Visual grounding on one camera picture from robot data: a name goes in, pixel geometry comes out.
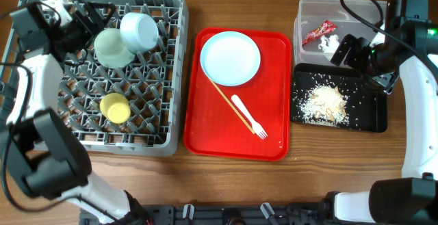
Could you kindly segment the green bowl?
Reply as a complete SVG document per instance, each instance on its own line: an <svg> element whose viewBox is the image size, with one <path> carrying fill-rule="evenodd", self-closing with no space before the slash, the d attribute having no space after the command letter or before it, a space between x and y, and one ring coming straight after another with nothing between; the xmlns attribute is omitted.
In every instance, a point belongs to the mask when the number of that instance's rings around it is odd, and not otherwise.
<svg viewBox="0 0 438 225"><path fill-rule="evenodd" d="M98 62L107 68L122 68L134 60L134 54L124 45L117 28L104 29L97 35L94 52Z"/></svg>

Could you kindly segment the light blue bowl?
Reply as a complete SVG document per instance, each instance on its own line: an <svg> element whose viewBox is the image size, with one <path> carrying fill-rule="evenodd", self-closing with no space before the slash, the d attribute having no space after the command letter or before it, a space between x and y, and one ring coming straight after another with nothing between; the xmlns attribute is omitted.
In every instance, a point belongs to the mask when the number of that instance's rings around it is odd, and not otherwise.
<svg viewBox="0 0 438 225"><path fill-rule="evenodd" d="M148 14L129 12L120 22L120 37L132 53L144 53L157 45L159 30Z"/></svg>

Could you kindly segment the yellow plastic cup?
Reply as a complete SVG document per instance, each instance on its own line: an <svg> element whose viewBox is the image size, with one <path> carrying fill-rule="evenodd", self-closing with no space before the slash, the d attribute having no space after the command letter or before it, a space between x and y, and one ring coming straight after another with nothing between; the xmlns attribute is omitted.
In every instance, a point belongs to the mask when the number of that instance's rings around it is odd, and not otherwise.
<svg viewBox="0 0 438 225"><path fill-rule="evenodd" d="M99 109L110 122L116 124L126 122L131 116L129 101L119 93L105 95L99 103Z"/></svg>

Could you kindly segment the light blue plate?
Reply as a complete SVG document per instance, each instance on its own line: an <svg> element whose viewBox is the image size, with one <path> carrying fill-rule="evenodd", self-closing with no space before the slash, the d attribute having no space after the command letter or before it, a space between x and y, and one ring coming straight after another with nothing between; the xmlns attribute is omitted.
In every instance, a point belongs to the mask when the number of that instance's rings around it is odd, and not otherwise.
<svg viewBox="0 0 438 225"><path fill-rule="evenodd" d="M261 53L255 41L246 34L224 31L206 41L201 49L200 63L213 82L239 86L257 74Z"/></svg>

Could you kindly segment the white plastic fork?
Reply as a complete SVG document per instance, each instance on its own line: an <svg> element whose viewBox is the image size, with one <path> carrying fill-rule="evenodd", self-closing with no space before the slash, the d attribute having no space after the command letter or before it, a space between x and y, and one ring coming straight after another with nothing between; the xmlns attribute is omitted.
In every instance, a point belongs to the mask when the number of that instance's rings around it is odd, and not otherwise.
<svg viewBox="0 0 438 225"><path fill-rule="evenodd" d="M245 104L242 102L240 97L236 94L231 96L231 100L237 106L237 108L246 116L249 120L252 130L255 132L257 136L261 139L265 140L268 137L268 134L264 130L264 128L252 117L249 110L246 108Z"/></svg>

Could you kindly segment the wooden chopstick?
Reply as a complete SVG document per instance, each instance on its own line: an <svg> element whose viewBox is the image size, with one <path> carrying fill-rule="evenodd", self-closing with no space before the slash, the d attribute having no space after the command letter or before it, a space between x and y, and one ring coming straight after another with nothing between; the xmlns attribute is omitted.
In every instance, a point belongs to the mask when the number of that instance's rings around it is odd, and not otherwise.
<svg viewBox="0 0 438 225"><path fill-rule="evenodd" d="M247 123L247 121L244 119L241 113L235 108L233 103L227 98L227 96L223 93L223 91L218 87L218 85L214 81L212 81L210 78L208 79L211 82L211 84L215 87L215 89L218 91L218 93L221 95L221 97L227 102L230 108L235 112L238 118L245 124L245 126L249 129L249 131L254 135L255 134L254 130L249 125L249 123Z"/></svg>

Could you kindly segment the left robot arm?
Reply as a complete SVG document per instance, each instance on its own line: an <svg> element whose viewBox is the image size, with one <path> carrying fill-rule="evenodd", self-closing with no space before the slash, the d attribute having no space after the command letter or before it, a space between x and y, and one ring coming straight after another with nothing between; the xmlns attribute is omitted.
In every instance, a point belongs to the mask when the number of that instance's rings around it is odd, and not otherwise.
<svg viewBox="0 0 438 225"><path fill-rule="evenodd" d="M127 191L109 185L92 170L87 150L57 112L57 95L69 54L85 51L110 21L111 3L84 2L52 7L34 1L8 12L18 33L18 73L14 107L1 130L1 186L13 206L7 179L30 198L43 197L52 209L70 202L102 224L152 224L153 216ZM107 16L101 16L103 8Z"/></svg>

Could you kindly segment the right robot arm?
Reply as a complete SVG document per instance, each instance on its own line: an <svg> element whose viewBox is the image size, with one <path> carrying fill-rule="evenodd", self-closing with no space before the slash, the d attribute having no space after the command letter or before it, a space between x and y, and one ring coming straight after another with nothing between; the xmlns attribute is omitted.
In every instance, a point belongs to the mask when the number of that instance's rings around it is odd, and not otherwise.
<svg viewBox="0 0 438 225"><path fill-rule="evenodd" d="M375 224L437 223L437 25L428 0L388 0L370 23L340 4L377 35L368 44L347 35L331 59L359 71L365 86L389 92L400 79L406 105L407 146L401 178L375 182L370 190L332 192L323 218Z"/></svg>

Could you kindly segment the clear plastic waste bin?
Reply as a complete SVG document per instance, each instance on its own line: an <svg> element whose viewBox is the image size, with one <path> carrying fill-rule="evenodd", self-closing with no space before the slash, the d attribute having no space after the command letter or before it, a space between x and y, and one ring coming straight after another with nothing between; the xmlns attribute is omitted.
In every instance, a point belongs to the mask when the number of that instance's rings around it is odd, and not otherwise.
<svg viewBox="0 0 438 225"><path fill-rule="evenodd" d="M334 53L323 53L319 50L320 38L302 46L305 36L318 28L325 20L337 25L335 31L325 34L325 36L337 34L339 41L347 34L356 38L362 37L368 41L371 41L376 35L376 32L347 13L339 0L300 0L294 23L294 60L296 64L309 63L332 66L331 58Z"/></svg>

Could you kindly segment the black food waste tray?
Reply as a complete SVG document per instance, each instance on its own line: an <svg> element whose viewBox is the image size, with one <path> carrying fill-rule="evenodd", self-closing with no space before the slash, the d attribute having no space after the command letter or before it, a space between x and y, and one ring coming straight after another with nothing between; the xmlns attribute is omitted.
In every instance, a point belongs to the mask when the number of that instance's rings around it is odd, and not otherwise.
<svg viewBox="0 0 438 225"><path fill-rule="evenodd" d="M369 92L362 87L362 79L352 69L316 64L297 64L294 68L291 120L305 123L300 118L298 100L318 85L337 86L343 95L348 95L346 111L348 124L339 128L382 133L387 129L387 97L378 92Z"/></svg>

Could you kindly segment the grey dishwasher rack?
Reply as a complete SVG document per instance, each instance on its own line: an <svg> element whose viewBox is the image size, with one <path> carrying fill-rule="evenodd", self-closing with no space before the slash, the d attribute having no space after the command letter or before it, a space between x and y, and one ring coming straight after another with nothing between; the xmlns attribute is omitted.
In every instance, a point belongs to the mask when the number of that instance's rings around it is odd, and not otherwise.
<svg viewBox="0 0 438 225"><path fill-rule="evenodd" d="M19 0L20 5L42 0ZM58 92L58 114L86 150L118 155L169 156L178 146L181 78L189 12L186 0L71 0L113 3L108 27L118 28L129 12L148 14L157 23L157 46L122 68L106 68L93 49L70 54ZM124 95L131 116L110 122L99 109L110 93Z"/></svg>

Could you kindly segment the crumpled white tissue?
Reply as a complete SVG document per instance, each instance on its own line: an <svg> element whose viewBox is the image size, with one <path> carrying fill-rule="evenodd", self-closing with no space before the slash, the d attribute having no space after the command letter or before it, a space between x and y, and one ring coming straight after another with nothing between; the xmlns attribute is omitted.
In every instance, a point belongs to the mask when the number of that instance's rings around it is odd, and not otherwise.
<svg viewBox="0 0 438 225"><path fill-rule="evenodd" d="M333 34L329 37L326 37L325 35L321 36L318 48L323 53L334 53L339 46L339 36L337 34Z"/></svg>

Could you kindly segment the red snack wrapper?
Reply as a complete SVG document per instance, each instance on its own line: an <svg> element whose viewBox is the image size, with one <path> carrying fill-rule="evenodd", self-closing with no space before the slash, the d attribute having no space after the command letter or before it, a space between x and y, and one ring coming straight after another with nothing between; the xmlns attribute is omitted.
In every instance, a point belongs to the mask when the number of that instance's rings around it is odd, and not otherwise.
<svg viewBox="0 0 438 225"><path fill-rule="evenodd" d="M325 20L321 23L321 25L314 29L313 31L310 31L306 36L305 39L302 42L302 46L305 46L306 44L309 44L310 42L313 42L314 40L317 40L321 36L325 34L329 34L337 29L337 25L329 20Z"/></svg>

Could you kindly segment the rice and food scraps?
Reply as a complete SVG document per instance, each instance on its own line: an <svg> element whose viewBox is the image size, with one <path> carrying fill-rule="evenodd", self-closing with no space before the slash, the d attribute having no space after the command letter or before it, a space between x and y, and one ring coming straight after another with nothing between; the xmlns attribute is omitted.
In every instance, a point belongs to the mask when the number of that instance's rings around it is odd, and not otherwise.
<svg viewBox="0 0 438 225"><path fill-rule="evenodd" d="M337 86L318 85L298 100L300 118L305 123L331 127L348 124L348 99L349 96L343 95Z"/></svg>

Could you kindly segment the red serving tray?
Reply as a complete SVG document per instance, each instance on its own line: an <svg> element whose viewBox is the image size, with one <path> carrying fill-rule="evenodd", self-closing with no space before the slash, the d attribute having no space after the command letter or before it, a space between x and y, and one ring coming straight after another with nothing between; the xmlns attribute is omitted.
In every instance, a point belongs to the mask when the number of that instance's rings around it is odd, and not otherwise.
<svg viewBox="0 0 438 225"><path fill-rule="evenodd" d="M202 71L201 49L221 27L201 30L194 46L183 142L194 154L257 161L279 161L289 150L292 43L280 32L244 29L261 53L257 74L236 87L214 85ZM250 125L231 108L238 95L268 134L251 133Z"/></svg>

